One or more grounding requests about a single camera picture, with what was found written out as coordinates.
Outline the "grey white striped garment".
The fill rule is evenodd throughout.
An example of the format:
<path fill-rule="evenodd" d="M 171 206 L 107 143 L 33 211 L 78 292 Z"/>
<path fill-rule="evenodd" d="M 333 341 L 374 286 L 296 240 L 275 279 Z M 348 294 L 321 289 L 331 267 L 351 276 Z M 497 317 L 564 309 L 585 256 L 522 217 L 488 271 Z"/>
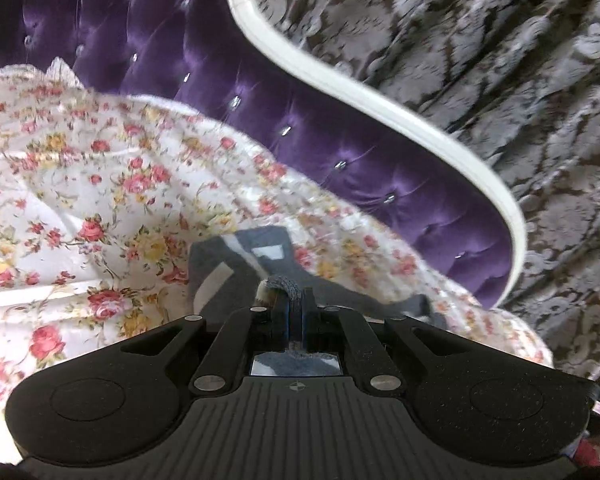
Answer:
<path fill-rule="evenodd" d="M 309 287 L 320 306 L 348 308 L 375 320 L 416 318 L 442 330 L 446 328 L 444 316 L 434 312 L 425 296 L 382 304 L 304 270 L 294 260 L 288 232 L 279 226 L 238 231 L 193 244 L 188 256 L 188 280 L 192 315 L 201 316 L 208 324 L 221 325 L 241 308 L 255 306 L 256 310 L 266 310 L 275 304 L 275 300 L 268 299 L 272 292 L 286 292 L 291 304 L 298 304 L 302 290 Z M 212 372 L 211 364 L 204 362 L 194 376 L 193 387 L 200 392 L 217 392 L 230 386 L 229 377 L 234 372 Z M 329 377 L 342 375 L 342 371 L 334 356 L 289 349 L 257 356 L 251 374 Z"/>

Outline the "floral bed sheet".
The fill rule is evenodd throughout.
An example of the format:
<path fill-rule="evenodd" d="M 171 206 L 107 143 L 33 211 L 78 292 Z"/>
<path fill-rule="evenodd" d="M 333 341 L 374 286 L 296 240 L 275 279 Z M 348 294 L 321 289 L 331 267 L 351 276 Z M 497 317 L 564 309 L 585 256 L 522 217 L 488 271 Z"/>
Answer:
<path fill-rule="evenodd" d="M 415 292 L 460 336 L 550 365 L 520 318 L 483 311 L 389 228 L 244 134 L 160 100 L 84 88 L 61 61 L 0 70 L 0 415 L 23 378 L 198 312 L 196 242 L 279 226 L 314 278 Z"/>

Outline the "purple tufted headboard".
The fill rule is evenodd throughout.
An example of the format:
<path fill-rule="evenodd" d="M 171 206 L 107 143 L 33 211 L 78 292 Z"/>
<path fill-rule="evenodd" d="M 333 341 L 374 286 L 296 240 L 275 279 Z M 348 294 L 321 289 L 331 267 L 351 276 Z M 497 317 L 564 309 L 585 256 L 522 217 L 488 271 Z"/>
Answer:
<path fill-rule="evenodd" d="M 87 86 L 187 104 L 368 211 L 487 308 L 527 235 L 474 153 L 301 51 L 256 0 L 0 0 L 0 67 L 62 58 Z"/>

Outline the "brown silver damask curtain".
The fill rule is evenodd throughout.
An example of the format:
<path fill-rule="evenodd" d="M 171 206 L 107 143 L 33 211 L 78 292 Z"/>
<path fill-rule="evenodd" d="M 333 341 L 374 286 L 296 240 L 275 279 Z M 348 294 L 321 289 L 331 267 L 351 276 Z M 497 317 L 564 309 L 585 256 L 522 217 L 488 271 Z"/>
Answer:
<path fill-rule="evenodd" d="M 506 308 L 600 376 L 600 0 L 257 0 L 299 48 L 449 133 L 528 232 Z"/>

